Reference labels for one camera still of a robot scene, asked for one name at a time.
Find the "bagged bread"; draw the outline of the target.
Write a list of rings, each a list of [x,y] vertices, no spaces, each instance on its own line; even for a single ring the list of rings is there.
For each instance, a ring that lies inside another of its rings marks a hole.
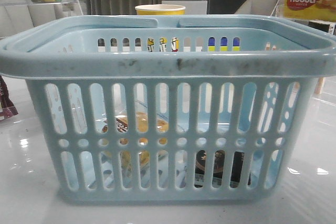
[[[135,113],[135,125],[137,131],[140,133],[146,133],[149,128],[148,124],[148,114],[145,113],[146,104],[142,103],[141,101],[136,102],[137,105],[140,106],[140,110]],[[116,129],[120,133],[126,133],[129,128],[129,120],[127,117],[127,111],[123,110],[119,114],[114,117],[114,125]],[[156,115],[156,129],[159,132],[167,132],[169,129],[169,124],[166,121],[165,117],[161,114]],[[121,151],[120,154],[120,162],[121,162],[121,172],[123,179],[125,181],[131,180],[133,176],[133,166],[132,166],[132,158],[133,156],[129,151]],[[160,150],[157,153],[157,160],[160,162],[161,160],[165,159],[168,156],[168,152],[165,150]],[[141,177],[144,176],[146,171],[150,167],[150,153],[149,151],[142,150],[139,151],[138,154],[135,156],[139,160],[139,171],[141,173]]]

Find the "dark red snack bag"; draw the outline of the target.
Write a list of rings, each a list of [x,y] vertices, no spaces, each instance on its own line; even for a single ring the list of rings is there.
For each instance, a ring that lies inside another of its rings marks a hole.
[[[7,85],[1,77],[1,121],[11,118],[18,114],[16,107],[9,98],[9,91]]]

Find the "yellow paper cup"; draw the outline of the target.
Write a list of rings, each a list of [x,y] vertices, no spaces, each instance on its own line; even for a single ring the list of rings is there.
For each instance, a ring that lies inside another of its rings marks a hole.
[[[137,15],[183,15],[185,14],[185,6],[171,4],[150,4],[138,5],[135,7]],[[159,42],[159,51],[167,52],[167,38],[161,37]],[[173,37],[171,39],[171,51],[177,52],[179,47],[179,39]],[[147,39],[147,48],[149,52],[155,51],[154,38]]]

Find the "light blue plastic basket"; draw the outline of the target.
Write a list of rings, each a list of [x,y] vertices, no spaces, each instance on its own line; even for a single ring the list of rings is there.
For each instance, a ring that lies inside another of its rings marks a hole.
[[[208,51],[210,37],[216,51]],[[219,50],[222,37],[227,51]],[[240,51],[232,51],[235,37]],[[61,190],[73,201],[256,200],[278,186],[316,80],[335,75],[335,37],[255,15],[75,16],[3,39],[1,75],[26,81]],[[146,133],[135,125],[137,101],[146,104]],[[126,133],[114,125],[123,110]],[[157,114],[167,132],[157,131]],[[135,157],[142,150],[151,155],[143,177]],[[168,156],[159,162],[160,150]],[[204,185],[196,188],[201,150]],[[225,162],[215,188],[217,150]],[[123,179],[121,151],[133,156],[131,180]],[[245,157],[231,188],[235,152]]]

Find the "beige chair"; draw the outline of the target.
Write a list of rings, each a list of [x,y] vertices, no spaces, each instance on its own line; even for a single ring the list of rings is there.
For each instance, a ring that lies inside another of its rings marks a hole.
[[[284,0],[246,0],[234,14],[275,16],[277,6],[283,3]]]

